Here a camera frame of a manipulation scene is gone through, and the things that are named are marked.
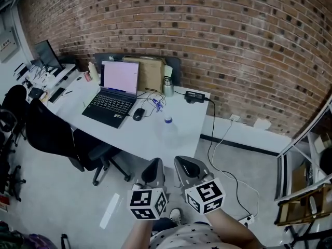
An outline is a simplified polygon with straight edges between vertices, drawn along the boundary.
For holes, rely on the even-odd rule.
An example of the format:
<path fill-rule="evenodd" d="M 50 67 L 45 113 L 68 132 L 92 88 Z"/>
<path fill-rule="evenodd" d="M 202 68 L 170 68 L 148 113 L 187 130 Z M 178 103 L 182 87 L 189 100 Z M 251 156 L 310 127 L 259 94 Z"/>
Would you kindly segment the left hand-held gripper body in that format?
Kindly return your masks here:
<path fill-rule="evenodd" d="M 138 220 L 158 220 L 166 211 L 167 188 L 134 184 L 128 191 L 127 208 Z"/>

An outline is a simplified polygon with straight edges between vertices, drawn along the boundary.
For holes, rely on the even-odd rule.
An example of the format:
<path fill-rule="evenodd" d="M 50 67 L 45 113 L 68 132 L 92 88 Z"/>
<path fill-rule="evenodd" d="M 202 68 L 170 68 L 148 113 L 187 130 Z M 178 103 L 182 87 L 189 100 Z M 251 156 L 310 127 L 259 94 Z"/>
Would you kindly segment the clear plastic bottle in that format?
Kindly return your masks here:
<path fill-rule="evenodd" d="M 165 147 L 178 149 L 180 146 L 180 136 L 170 108 L 156 98 L 153 98 L 152 102 L 156 109 L 154 132 L 157 138 Z"/>

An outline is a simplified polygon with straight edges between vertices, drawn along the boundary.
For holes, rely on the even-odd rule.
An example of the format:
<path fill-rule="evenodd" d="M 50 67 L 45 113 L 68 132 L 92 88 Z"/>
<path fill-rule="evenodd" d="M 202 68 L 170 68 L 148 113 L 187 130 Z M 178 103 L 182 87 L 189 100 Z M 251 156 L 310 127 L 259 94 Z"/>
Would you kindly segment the person's right forearm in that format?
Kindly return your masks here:
<path fill-rule="evenodd" d="M 223 242 L 241 249 L 265 249 L 247 227 L 225 213 L 222 209 L 209 212 L 205 216 Z"/>

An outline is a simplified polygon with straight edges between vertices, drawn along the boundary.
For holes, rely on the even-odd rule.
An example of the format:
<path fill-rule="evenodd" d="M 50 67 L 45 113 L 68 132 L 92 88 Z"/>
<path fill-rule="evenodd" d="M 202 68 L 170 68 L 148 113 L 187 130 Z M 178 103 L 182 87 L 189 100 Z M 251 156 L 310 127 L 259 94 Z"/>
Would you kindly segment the grey metal thermos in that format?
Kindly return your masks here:
<path fill-rule="evenodd" d="M 163 79 L 163 94 L 165 97 L 172 97 L 174 94 L 174 86 L 170 77 L 164 77 Z"/>

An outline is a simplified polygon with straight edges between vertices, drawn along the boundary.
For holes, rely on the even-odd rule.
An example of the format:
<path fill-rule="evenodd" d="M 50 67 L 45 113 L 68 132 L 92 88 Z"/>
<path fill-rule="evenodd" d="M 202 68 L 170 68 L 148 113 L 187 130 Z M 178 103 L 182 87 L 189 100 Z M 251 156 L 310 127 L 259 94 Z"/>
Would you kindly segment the white plastic bottle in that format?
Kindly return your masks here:
<path fill-rule="evenodd" d="M 97 69 L 96 69 L 95 65 L 92 62 L 89 62 L 88 69 L 89 69 L 90 76 L 91 76 L 92 80 L 97 82 L 97 83 L 100 83 L 100 76 L 97 72 Z"/>

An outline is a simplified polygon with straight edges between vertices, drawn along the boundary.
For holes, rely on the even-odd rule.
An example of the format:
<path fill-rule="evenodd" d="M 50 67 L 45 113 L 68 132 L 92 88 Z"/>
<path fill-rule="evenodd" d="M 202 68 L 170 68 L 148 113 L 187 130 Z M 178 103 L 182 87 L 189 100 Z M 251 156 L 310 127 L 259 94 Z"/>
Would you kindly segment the person's white shoe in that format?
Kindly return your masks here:
<path fill-rule="evenodd" d="M 182 213 L 179 208 L 172 209 L 172 211 L 170 212 L 170 220 L 177 226 L 180 226 L 182 224 Z"/>

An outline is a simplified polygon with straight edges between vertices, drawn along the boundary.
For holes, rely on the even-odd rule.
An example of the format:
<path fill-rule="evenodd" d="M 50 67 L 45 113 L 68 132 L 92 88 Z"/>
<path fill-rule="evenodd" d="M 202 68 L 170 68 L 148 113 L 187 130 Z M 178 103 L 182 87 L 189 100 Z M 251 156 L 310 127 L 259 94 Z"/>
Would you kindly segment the white table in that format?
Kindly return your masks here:
<path fill-rule="evenodd" d="M 73 90 L 73 92 L 65 95 L 59 106 L 54 109 L 47 108 L 73 128 L 78 128 L 137 157 L 146 160 L 159 157 L 166 167 L 172 168 L 175 156 L 193 157 L 195 155 L 208 108 L 208 102 L 187 103 L 183 96 L 186 88 L 175 87 L 174 89 L 173 96 L 165 98 L 163 103 L 170 108 L 178 127 L 180 136 L 178 149 L 165 147 L 154 132 L 156 109 L 152 99 L 160 99 L 157 94 L 140 92 L 141 97 L 118 129 L 82 115 L 84 109 L 100 90 L 100 86 L 95 81 L 87 82 L 82 74 L 79 74 L 69 85 L 68 91 Z M 145 114 L 140 121 L 135 121 L 133 114 L 138 108 L 145 109 Z"/>

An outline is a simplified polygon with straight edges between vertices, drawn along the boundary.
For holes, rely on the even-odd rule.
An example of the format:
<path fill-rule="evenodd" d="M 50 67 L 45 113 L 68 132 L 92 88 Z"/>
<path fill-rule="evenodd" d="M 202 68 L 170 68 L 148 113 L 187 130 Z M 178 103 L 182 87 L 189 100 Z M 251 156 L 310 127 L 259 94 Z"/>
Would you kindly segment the black power adapter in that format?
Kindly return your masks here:
<path fill-rule="evenodd" d="M 184 99 L 189 104 L 204 103 L 205 95 L 202 93 L 197 93 L 197 92 L 193 92 L 193 91 L 186 91 L 186 93 L 184 95 Z"/>

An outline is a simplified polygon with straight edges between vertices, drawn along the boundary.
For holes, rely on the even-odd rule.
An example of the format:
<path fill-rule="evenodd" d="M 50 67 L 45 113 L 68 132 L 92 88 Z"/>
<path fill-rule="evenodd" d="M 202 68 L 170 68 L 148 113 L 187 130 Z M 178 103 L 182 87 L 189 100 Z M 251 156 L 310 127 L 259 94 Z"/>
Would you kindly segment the white paper sheet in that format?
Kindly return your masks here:
<path fill-rule="evenodd" d="M 266 119 L 258 118 L 253 127 L 260 130 L 268 130 L 271 127 L 271 122 Z"/>

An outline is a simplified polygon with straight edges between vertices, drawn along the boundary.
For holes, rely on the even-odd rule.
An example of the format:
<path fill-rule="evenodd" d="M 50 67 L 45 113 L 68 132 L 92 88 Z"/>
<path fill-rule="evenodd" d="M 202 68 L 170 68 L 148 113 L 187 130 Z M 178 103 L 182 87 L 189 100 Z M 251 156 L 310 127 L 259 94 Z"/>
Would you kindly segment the white metal shelf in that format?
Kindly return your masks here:
<path fill-rule="evenodd" d="M 277 156 L 275 202 L 332 184 L 332 93 L 319 113 Z M 284 249 L 332 249 L 332 213 L 311 223 L 278 226 Z"/>

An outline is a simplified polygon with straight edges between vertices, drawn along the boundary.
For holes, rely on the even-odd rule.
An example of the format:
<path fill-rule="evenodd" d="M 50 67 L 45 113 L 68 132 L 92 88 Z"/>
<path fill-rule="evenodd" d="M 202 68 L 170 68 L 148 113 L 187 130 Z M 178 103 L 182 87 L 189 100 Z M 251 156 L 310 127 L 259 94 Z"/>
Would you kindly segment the black phone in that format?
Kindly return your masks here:
<path fill-rule="evenodd" d="M 65 88 L 59 88 L 57 91 L 55 91 L 52 96 L 49 98 L 49 102 L 50 103 L 55 103 L 60 96 L 63 94 L 63 92 L 65 91 Z"/>

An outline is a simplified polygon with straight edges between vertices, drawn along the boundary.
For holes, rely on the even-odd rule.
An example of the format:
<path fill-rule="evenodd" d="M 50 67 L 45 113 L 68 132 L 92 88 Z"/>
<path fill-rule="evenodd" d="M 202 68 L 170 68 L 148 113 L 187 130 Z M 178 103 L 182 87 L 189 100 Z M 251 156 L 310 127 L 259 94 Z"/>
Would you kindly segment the colourful bag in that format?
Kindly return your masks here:
<path fill-rule="evenodd" d="M 47 237 L 39 234 L 23 234 L 10 230 L 6 222 L 0 221 L 0 249 L 58 249 Z"/>

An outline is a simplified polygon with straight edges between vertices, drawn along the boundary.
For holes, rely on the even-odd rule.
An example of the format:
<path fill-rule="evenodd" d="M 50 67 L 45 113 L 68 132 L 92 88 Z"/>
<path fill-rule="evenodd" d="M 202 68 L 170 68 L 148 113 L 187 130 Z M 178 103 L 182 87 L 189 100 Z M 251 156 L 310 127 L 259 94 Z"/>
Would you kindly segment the small black box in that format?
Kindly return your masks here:
<path fill-rule="evenodd" d="M 44 94 L 44 90 L 32 87 L 29 92 L 29 97 L 32 99 L 39 99 Z"/>

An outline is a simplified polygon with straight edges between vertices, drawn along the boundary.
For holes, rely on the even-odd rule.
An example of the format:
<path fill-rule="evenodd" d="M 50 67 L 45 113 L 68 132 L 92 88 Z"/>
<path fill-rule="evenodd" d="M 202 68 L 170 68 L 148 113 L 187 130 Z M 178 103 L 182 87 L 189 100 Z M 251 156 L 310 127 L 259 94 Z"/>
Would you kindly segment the black office chair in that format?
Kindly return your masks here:
<path fill-rule="evenodd" d="M 6 139 L 4 133 L 0 131 L 0 194 L 8 194 L 14 197 L 18 202 L 21 202 L 21 198 L 17 192 L 16 186 L 25 184 L 25 179 L 17 179 L 21 165 L 17 165 L 11 172 L 11 166 L 9 163 L 9 156 L 15 154 L 16 150 L 12 149 L 12 135 Z"/>
<path fill-rule="evenodd" d="M 23 135 L 28 102 L 26 101 L 27 90 L 23 85 L 15 85 L 6 93 L 3 103 L 0 105 L 0 128 L 4 132 L 11 132 L 15 136 L 15 147 L 17 140 Z"/>

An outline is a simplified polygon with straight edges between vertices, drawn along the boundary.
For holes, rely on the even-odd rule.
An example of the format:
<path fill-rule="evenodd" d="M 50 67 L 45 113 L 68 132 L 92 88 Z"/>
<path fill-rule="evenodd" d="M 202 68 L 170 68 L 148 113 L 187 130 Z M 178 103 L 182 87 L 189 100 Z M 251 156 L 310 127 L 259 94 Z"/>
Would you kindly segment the black computer monitor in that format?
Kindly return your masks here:
<path fill-rule="evenodd" d="M 34 47 L 47 73 L 57 76 L 64 69 L 48 40 L 41 41 Z"/>

